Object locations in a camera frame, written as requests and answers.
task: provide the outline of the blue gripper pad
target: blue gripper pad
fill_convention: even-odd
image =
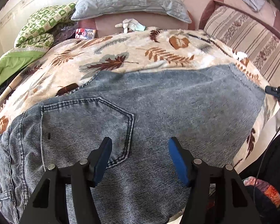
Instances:
[[[103,179],[110,155],[112,152],[112,140],[108,137],[105,147],[103,148],[99,159],[94,167],[93,183],[95,186]]]
[[[190,186],[190,180],[188,178],[188,168],[175,144],[175,141],[170,138],[169,139],[169,154],[175,166],[177,175],[187,187]]]

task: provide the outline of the pocket stitching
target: pocket stitching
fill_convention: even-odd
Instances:
[[[125,144],[122,150],[122,154],[117,156],[116,158],[109,159],[109,163],[107,167],[112,167],[115,164],[119,164],[120,162],[124,161],[129,152],[130,148],[130,142],[131,142],[131,136],[132,136],[132,131],[133,131],[133,126],[134,126],[134,120],[135,116],[134,114],[124,110],[123,108],[118,107],[117,105],[109,102],[106,99],[103,99],[102,97],[94,97],[94,98],[88,98],[88,99],[73,99],[73,100],[68,100],[68,101],[63,101],[63,102],[58,102],[52,105],[43,105],[41,106],[41,110],[43,113],[53,111],[56,109],[60,109],[69,105],[75,105],[79,103],[88,103],[88,102],[100,102],[107,107],[110,107],[113,110],[116,110],[120,114],[124,115],[127,117],[127,133],[126,133],[126,138],[125,138]]]

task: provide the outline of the patterned cushion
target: patterned cushion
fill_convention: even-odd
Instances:
[[[272,86],[280,86],[280,40],[259,22],[221,6],[209,18],[204,31],[234,50],[245,52]]]
[[[45,32],[58,23],[70,21],[70,17],[75,11],[75,4],[73,2],[62,6],[45,7],[32,14],[15,39],[14,46],[25,45],[29,39],[33,39],[33,41],[27,43],[44,41],[48,37]],[[50,46],[53,41],[54,39],[51,39],[45,46]]]

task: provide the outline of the green blanket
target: green blanket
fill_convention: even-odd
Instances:
[[[75,4],[45,7],[30,16],[15,40],[15,47],[0,57],[0,85],[50,49],[54,36],[46,32],[58,23],[70,21]]]

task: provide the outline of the denim fabric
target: denim fabric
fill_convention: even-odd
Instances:
[[[208,164],[230,163],[252,129],[265,93],[233,64],[202,70],[98,73],[83,87],[44,100],[0,136],[0,202],[18,223],[44,166],[70,166],[105,136],[113,151],[92,194],[102,223],[165,223],[190,190],[175,173],[168,140]],[[76,223],[70,185],[70,223]]]

